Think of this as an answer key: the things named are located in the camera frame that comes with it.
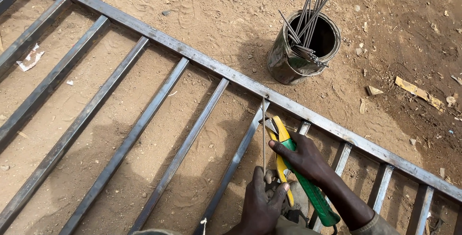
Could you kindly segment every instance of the white paper debris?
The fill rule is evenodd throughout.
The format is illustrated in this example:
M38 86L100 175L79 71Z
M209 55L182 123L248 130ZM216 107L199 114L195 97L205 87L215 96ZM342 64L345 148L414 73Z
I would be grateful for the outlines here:
M30 61L30 60L31 60L31 57L32 57L33 55L35 55L34 61L33 61L31 64L29 64L28 66L24 65L24 64L23 64L23 61L16 61L16 63L19 65L19 67L21 68L21 70L22 70L23 72L26 72L26 71L28 71L29 69L31 69L32 67L34 67L34 66L37 64L37 62L40 60L40 58L42 57L42 55L45 53L45 51L42 51L42 52L39 52L39 53L38 53L38 52L37 52L37 49L38 49L39 47L40 47L40 46L38 46L38 44L35 43L34 48L33 48L33 49L31 50L31 52L26 56L26 61Z

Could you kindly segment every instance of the sandy ground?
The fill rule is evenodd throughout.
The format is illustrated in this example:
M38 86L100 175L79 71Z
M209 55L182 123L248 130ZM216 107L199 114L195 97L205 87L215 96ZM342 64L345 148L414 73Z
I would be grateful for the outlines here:
M53 1L18 0L0 16L3 47L7 48ZM340 52L329 69L296 86L276 82L266 69L265 55L281 27L277 10L290 14L302 7L304 0L104 1L437 176L440 167L445 168L450 181L461 187L462 123L448 111L459 112L438 112L393 84L394 77L400 76L443 101L460 92L461 86L450 77L462 73L462 35L456 31L462 28L460 0L331 0L323 11L341 28ZM164 10L170 14L162 15ZM95 14L76 6L64 13L39 40L39 51L45 54L37 66L28 72L15 66L0 82L0 114L9 117L96 19ZM432 23L437 31L431 28ZM111 26L64 80L73 80L73 85L61 84L21 130L28 138L17 136L0 155L0 164L10 166L0 171L0 208L6 206L139 37ZM363 53L357 55L360 43L364 44ZM59 232L113 155L113 148L122 143L178 60L156 47L147 49L7 234ZM147 200L143 193L149 197L150 187L156 186L218 83L218 79L211 82L203 71L188 68L173 89L172 93L177 93L166 99L77 234L128 231ZM367 97L365 85L384 94ZM361 98L367 101L363 115L359 113ZM251 122L253 115L247 108L255 109L258 104L239 88L228 87L146 228L192 233ZM282 116L290 126L298 125L280 111L270 109L269 114ZM308 136L332 162L339 144L314 128ZM410 145L409 138L416 136L422 143ZM225 232L239 221L245 186L254 166L261 165L261 138L258 129L208 226L211 233ZM274 156L267 153L271 166ZM367 200L377 168L377 163L353 152L343 177ZM400 233L405 233L416 188L417 184L393 175L381 215ZM446 222L440 234L450 234L457 207L439 196L435 201L430 227L440 217ZM348 234L342 222L339 228L339 234ZM323 230L323 234L330 233L327 228Z

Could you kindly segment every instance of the sleeve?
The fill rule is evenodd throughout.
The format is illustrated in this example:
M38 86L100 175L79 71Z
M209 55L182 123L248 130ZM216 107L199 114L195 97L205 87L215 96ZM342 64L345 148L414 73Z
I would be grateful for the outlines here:
M365 226L350 231L352 235L400 235L382 216L375 213L372 220Z

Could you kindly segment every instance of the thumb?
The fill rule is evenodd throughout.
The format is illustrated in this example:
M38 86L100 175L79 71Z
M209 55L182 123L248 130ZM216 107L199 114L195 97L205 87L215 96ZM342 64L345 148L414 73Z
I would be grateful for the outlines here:
M276 188L276 191L274 192L273 198L268 202L269 206L272 206L279 211L282 208L282 203L284 202L284 199L286 198L287 191L289 191L290 185L288 183L282 183Z
M276 152L276 154L281 155L289 162L292 161L292 158L294 158L295 156L294 152L292 152L291 150L286 148L286 146L277 141L270 140L270 142L268 142L268 145L271 149L273 149L274 152Z

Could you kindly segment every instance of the brown soil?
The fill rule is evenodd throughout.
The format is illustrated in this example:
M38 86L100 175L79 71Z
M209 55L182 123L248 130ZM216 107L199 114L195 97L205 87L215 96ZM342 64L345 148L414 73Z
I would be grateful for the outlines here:
M53 1L18 0L0 16L3 47L7 48ZM341 28L340 52L329 69L297 86L276 82L266 69L265 55L281 27L277 10L288 15L302 7L303 0L104 1L437 176L440 167L445 168L451 182L461 187L462 123L448 111L460 113L453 108L438 112L394 85L395 77L400 76L442 101L454 93L461 94L462 87L450 77L462 73L462 35L455 30L462 28L460 0L331 0L323 12ZM171 13L164 16L164 10ZM14 67L0 82L0 114L9 117L13 113L95 19L95 14L76 6L67 11L39 40L39 50L45 54L37 66L28 72ZM367 32L362 28L364 22ZM438 31L430 27L432 23ZM20 189L139 37L112 26L21 130L28 138L17 136L0 154L0 164L10 166L0 173L0 208ZM367 51L358 56L355 49L360 43ZM178 60L156 47L146 51L7 234L59 232L113 155L113 147L124 140ZM73 86L65 84L67 80L73 80ZM210 82L206 73L189 67L172 92L177 93L167 98L77 234L128 231L147 200L143 192L149 196L153 191L150 187L157 184L188 133L185 126L193 125L217 84L217 79ZM365 85L377 87L384 94L367 97ZM363 115L359 113L361 98L368 103ZM253 117L247 108L255 109L259 104L233 86L221 100L145 228L192 233ZM293 127L298 124L280 111L270 114L283 116ZM240 219L245 186L254 166L261 165L261 136L258 129L241 169L218 205L208 226L214 234L227 231ZM331 162L339 144L315 129L309 136ZM417 136L422 143L411 146L409 138ZM267 153L271 166L274 157ZM353 153L345 168L346 183L364 200L377 167L377 163ZM416 187L394 175L385 198L381 215L401 233L408 224ZM439 197L436 201L430 226L434 227L441 217L446 224L440 234L449 234L457 207ZM323 233L332 231L326 228ZM340 233L347 233L344 224Z

